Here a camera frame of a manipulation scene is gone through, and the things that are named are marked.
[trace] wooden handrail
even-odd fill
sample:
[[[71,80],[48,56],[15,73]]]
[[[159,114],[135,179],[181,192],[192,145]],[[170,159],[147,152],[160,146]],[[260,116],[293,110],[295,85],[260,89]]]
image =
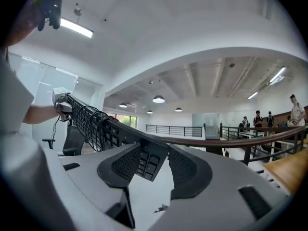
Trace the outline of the wooden handrail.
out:
[[[244,128],[244,127],[225,127],[222,126],[222,128],[231,128],[231,129],[240,129],[240,130],[247,130],[248,128]],[[294,128],[298,128],[298,127],[274,127],[274,128],[249,128],[249,130],[252,131],[258,131],[258,132],[264,132],[264,131],[274,131],[274,132],[283,132],[283,131],[289,131],[292,130]]]
[[[196,146],[196,147],[220,147],[220,148],[237,148],[237,147],[249,147],[255,145],[262,145],[266,143],[272,143],[275,141],[280,141],[285,138],[291,137],[302,132],[305,129],[305,126],[302,127],[295,127],[291,130],[277,133],[274,135],[269,135],[266,137],[258,137],[258,138],[251,138],[246,140],[234,140],[234,141],[213,141],[213,140],[189,140],[189,139],[179,139],[179,138],[171,138],[171,137],[160,137],[166,143],[170,144],[178,144],[178,145],[187,145],[187,146]]]

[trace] black cable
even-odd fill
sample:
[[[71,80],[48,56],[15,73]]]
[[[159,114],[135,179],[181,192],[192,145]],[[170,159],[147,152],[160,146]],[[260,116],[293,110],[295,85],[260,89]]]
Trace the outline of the black cable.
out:
[[[102,142],[102,134],[101,134],[101,128],[100,128],[100,126],[103,124],[104,121],[106,121],[106,120],[108,120],[108,119],[114,119],[114,120],[116,120],[116,121],[119,121],[118,119],[114,118],[113,116],[108,115],[108,116],[103,117],[103,118],[100,120],[100,122],[98,123],[97,130],[96,130],[96,146],[97,146],[97,132],[98,132],[98,130],[99,130],[99,131],[100,131],[100,134],[99,134],[99,135],[100,135],[100,143],[101,143],[102,151],[105,150],[105,144],[104,144],[104,141]]]
[[[99,151],[104,151],[105,150],[105,146],[104,146],[104,141],[102,142],[102,135],[101,135],[101,126],[103,125],[104,121],[108,120],[108,119],[114,119],[116,121],[119,121],[118,119],[114,118],[113,116],[108,116],[105,112],[102,112],[102,111],[99,111],[97,108],[91,106],[91,105],[84,105],[82,107],[79,108],[79,110],[77,111],[77,114],[76,114],[76,125],[77,125],[77,129],[78,131],[83,134],[80,129],[79,129],[79,126],[78,126],[78,117],[79,117],[79,113],[82,109],[84,108],[92,108],[94,110],[96,110],[90,117],[89,119],[87,120],[87,123],[86,123],[86,128],[85,128],[85,132],[84,132],[84,137],[86,138],[86,142],[91,146],[91,148],[93,150],[95,150],[96,152],[99,152]],[[95,146],[94,146],[94,142],[93,142],[93,133],[92,133],[92,122],[93,122],[93,118],[96,116],[96,115],[101,115],[101,114],[104,114],[106,115],[105,117],[103,117],[100,122],[98,123],[97,125],[97,128],[96,128],[96,136],[95,136]],[[99,138],[100,138],[100,143],[101,143],[101,149],[98,150],[97,148],[97,134],[99,133]]]
[[[58,117],[57,121],[54,123],[53,128],[52,128],[52,134],[51,134],[51,148],[53,149],[53,140],[54,136],[56,135],[57,132],[57,122],[59,121],[60,117]]]
[[[84,105],[84,106],[82,106],[82,107],[77,111],[77,114],[76,114],[76,116],[77,116],[77,117],[76,117],[76,125],[77,125],[78,131],[79,131],[81,134],[82,134],[82,132],[80,131],[80,129],[79,129],[79,127],[78,127],[78,117],[79,117],[80,111],[81,111],[83,108],[87,108],[87,107],[90,107],[90,108],[92,108],[92,109],[98,110],[97,108],[92,107],[92,106],[90,106],[90,105]],[[86,131],[85,131],[84,137],[86,138],[86,142],[89,143],[89,142],[88,142],[88,138],[87,138]]]
[[[97,150],[97,144],[96,144],[96,149],[94,148],[94,143],[93,143],[93,134],[92,134],[92,121],[93,121],[93,118],[97,115],[97,114],[101,114],[103,113],[102,111],[95,111],[91,116],[90,118],[88,119],[87,123],[86,123],[86,129],[88,129],[88,125],[89,125],[89,128],[90,128],[90,137],[91,137],[91,142],[92,142],[92,145],[90,144],[90,141],[89,141],[89,145],[92,147],[93,150],[95,150],[96,152],[98,152]]]

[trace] black chair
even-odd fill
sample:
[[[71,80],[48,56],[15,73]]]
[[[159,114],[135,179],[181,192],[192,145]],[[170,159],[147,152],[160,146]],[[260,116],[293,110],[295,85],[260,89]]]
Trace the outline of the black chair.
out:
[[[85,137],[78,131],[75,126],[70,126],[67,128],[67,136],[63,146],[64,156],[77,156],[81,155],[81,149],[85,142]],[[53,150],[51,141],[52,139],[42,139],[42,141],[48,142],[49,148]]]

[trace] person's arm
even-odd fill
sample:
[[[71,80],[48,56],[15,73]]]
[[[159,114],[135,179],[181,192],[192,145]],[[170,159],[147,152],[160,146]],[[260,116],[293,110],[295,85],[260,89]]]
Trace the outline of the person's arm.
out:
[[[38,124],[48,121],[59,114],[55,111],[52,105],[50,106],[36,106],[31,105],[24,117],[23,122],[27,124]]]

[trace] window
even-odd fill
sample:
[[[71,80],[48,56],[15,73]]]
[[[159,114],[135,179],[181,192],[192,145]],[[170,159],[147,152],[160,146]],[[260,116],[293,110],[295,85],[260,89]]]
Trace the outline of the window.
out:
[[[130,126],[131,128],[137,128],[137,118],[135,116],[128,116],[128,115],[120,115],[114,113],[108,113],[107,115],[112,116],[118,119],[121,123]]]
[[[130,117],[130,126],[132,128],[136,128],[137,127],[137,118],[136,117],[134,117],[134,116]]]

